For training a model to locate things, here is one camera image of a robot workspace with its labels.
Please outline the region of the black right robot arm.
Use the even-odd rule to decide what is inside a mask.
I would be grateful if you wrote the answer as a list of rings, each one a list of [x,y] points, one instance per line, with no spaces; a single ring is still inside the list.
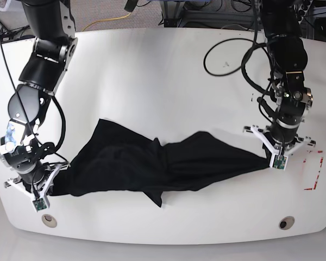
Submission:
[[[0,160],[18,173],[4,185],[24,193],[37,210],[42,210],[49,207],[47,195],[53,179],[68,161],[44,162],[61,148],[64,128],[57,143],[40,142],[37,131],[49,105],[57,103],[55,94],[78,40],[70,1],[22,1],[22,6],[35,41],[8,103],[10,120],[0,138]]]

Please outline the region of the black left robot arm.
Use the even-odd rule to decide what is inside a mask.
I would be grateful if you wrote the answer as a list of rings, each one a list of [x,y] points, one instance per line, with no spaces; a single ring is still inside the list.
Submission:
[[[302,41],[296,1],[252,1],[255,26],[262,26],[266,42],[254,43],[249,50],[266,48],[270,60],[269,86],[255,86],[262,95],[259,109],[271,122],[264,130],[251,127],[263,142],[270,167],[282,169],[290,155],[303,146],[313,145],[310,138],[300,138],[298,128],[313,103],[311,90],[304,85],[308,55]]]

